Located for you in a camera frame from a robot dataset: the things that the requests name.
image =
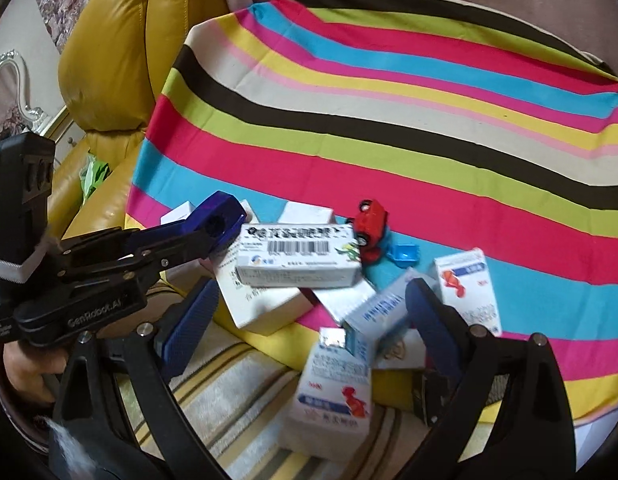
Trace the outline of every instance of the wall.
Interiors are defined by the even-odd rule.
[[[0,18],[0,54],[17,50],[29,73],[29,104],[54,116],[64,106],[58,89],[60,55],[45,29],[36,0],[11,0]]]

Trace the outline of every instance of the blue stripe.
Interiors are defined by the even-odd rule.
[[[293,41],[319,59],[359,68],[388,70],[458,83],[559,112],[600,119],[607,118],[614,108],[618,107],[618,93],[614,92],[580,95],[528,79],[441,59],[346,46],[291,22],[270,3],[253,4],[249,12],[260,25]]]
[[[247,200],[261,222],[275,222],[286,200],[196,173],[179,166],[145,140],[134,175],[134,184],[169,208],[187,200],[198,205],[217,190]],[[393,233],[396,243],[420,245],[422,272],[434,258],[457,249]],[[498,307],[505,331],[522,334],[543,332],[571,340],[618,338],[618,285],[574,282],[488,258]],[[403,272],[386,258],[367,267],[367,277],[384,288]]]

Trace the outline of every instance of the human hand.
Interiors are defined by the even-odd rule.
[[[12,341],[3,348],[4,370],[16,392],[27,402],[48,405],[55,401],[45,386],[43,374],[61,374],[67,366],[64,348],[40,349]]]

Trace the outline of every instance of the green plastic bag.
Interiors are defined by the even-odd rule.
[[[80,184],[83,188],[83,205],[111,173],[109,164],[87,153],[87,164],[80,170]]]

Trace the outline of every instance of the white tape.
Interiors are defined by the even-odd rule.
[[[14,283],[26,283],[33,271],[38,268],[42,259],[50,247],[58,242],[54,237],[47,235],[42,237],[40,243],[34,249],[32,255],[22,264],[13,264],[0,260],[0,278]]]

